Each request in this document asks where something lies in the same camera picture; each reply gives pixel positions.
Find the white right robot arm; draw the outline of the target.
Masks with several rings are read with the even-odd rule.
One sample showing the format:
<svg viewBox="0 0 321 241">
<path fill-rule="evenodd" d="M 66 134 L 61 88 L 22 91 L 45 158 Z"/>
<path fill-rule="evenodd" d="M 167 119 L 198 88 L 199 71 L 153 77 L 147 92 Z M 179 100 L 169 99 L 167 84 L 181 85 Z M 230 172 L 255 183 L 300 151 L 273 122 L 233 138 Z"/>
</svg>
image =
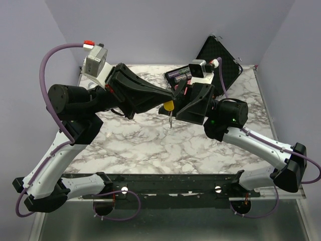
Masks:
<svg viewBox="0 0 321 241">
<path fill-rule="evenodd" d="M 129 95 L 129 100 L 135 113 L 162 104 L 162 114 L 203 125 L 208 138 L 235 145 L 268 162 L 266 168 L 237 172 L 231 183 L 235 196 L 270 186 L 296 193 L 307 166 L 306 147 L 300 143 L 291 146 L 277 142 L 245 128 L 247 103 L 235 98 L 215 100 L 213 90 L 213 85 L 208 83 L 181 83 L 171 92 L 142 81 Z"/>
</svg>

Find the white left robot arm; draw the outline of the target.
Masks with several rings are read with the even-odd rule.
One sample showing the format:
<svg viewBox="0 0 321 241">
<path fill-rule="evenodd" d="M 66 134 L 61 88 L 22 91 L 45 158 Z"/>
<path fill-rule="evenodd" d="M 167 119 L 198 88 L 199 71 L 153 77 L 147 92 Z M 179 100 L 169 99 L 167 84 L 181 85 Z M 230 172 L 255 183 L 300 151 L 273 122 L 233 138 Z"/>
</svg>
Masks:
<svg viewBox="0 0 321 241">
<path fill-rule="evenodd" d="M 173 100 L 170 91 L 141 79 L 122 63 L 104 64 L 98 72 L 85 64 L 84 74 L 94 81 L 93 88 L 55 84 L 46 89 L 41 84 L 47 110 L 59 130 L 34 170 L 13 181 L 18 203 L 24 203 L 29 214 L 50 213 L 67 200 L 84 195 L 110 195 L 113 183 L 104 172 L 81 178 L 62 177 L 74 158 L 98 135 L 103 124 L 98 112 L 119 108 L 132 119 L 137 113 Z"/>
</svg>

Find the yellow key tag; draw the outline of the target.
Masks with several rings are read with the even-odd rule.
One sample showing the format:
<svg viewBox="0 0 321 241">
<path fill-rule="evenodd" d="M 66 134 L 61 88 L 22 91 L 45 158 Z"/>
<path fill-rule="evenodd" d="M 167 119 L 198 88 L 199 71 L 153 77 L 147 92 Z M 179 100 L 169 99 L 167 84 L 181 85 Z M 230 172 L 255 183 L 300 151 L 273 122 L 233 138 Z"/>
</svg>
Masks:
<svg viewBox="0 0 321 241">
<path fill-rule="evenodd" d="M 165 102 L 163 107 L 166 111 L 173 111 L 175 109 L 174 102 L 172 100 Z"/>
</svg>

